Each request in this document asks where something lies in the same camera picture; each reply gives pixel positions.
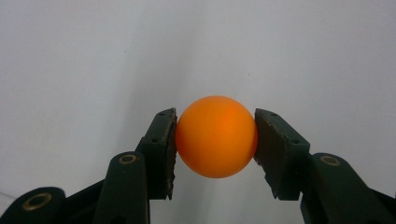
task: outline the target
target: orange ball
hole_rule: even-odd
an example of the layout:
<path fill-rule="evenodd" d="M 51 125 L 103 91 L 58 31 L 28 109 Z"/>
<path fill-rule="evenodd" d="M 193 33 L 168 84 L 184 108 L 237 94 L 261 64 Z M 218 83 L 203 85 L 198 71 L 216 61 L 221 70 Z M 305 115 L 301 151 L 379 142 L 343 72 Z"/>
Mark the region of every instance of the orange ball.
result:
<path fill-rule="evenodd" d="M 176 127 L 180 158 L 194 172 L 212 178 L 234 175 L 245 168 L 256 151 L 257 139 L 249 111 L 225 96 L 195 101 Z"/>

